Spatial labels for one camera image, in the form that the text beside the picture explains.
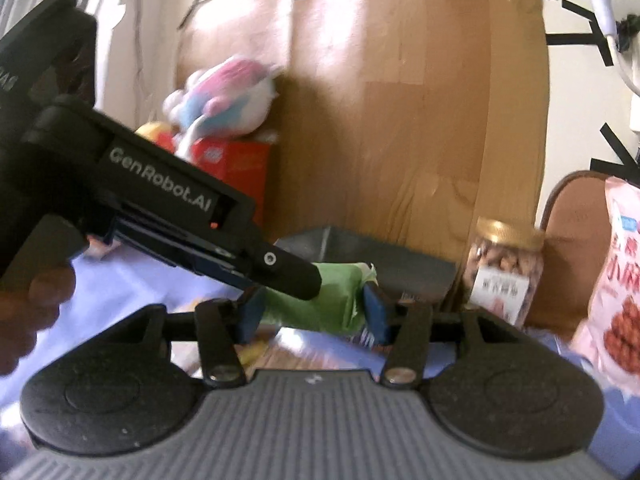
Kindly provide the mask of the person's left hand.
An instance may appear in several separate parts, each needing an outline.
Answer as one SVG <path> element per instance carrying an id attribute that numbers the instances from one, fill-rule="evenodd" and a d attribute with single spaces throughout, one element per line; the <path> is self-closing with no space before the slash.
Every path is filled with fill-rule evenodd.
<path id="1" fill-rule="evenodd" d="M 72 298 L 76 274 L 70 263 L 38 274 L 26 292 L 1 293 L 1 375 L 8 376 L 37 343 L 37 334 L 58 320 Z"/>

